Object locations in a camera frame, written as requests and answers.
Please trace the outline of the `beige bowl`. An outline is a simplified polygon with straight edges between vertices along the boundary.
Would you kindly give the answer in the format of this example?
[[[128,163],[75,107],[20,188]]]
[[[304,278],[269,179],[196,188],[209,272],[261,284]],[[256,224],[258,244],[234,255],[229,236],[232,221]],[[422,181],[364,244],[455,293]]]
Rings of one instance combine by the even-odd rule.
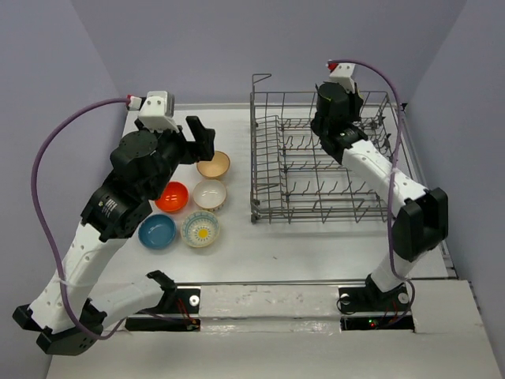
[[[221,178],[230,169],[230,157],[225,152],[216,151],[212,160],[200,161],[196,169],[205,178]]]

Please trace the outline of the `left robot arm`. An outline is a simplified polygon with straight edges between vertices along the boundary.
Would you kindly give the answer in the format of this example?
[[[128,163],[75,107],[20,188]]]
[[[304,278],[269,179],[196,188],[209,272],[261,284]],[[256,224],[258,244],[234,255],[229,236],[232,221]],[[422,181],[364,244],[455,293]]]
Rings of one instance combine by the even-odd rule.
[[[90,293],[111,258],[152,213],[151,202],[162,196],[177,167],[213,159],[215,130],[197,116],[185,121],[192,141],[181,126],[163,132],[140,127],[120,140],[110,154],[112,170],[84,207],[54,276],[36,300],[14,310],[22,329],[38,332],[36,343],[45,354],[80,355],[112,324],[173,306],[177,285],[159,270],[105,298]]]

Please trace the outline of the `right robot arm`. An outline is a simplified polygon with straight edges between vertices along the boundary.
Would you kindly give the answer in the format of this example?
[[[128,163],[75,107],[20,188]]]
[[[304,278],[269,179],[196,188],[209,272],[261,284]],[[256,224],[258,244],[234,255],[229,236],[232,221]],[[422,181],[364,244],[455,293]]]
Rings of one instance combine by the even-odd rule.
[[[369,274],[356,300],[374,310],[384,308],[406,282],[416,263],[448,235],[448,196],[428,189],[395,167],[357,126],[363,99],[357,89],[325,82],[316,88],[311,130],[322,149],[362,178],[387,204],[389,251]]]

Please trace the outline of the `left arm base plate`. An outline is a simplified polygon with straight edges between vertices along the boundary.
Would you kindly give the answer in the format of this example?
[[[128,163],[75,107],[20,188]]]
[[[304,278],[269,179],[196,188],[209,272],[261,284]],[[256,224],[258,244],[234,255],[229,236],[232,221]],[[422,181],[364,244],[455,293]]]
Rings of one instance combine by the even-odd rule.
[[[129,332],[198,332],[200,330],[200,288],[179,287],[173,298],[129,316]]]

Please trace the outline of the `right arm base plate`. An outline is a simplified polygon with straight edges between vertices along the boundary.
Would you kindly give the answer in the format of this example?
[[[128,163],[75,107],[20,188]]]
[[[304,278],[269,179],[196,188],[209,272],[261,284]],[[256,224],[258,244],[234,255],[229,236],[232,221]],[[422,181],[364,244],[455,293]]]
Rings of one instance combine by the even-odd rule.
[[[405,285],[379,298],[366,297],[365,287],[340,287],[336,300],[343,331],[406,330],[413,332],[410,297]]]

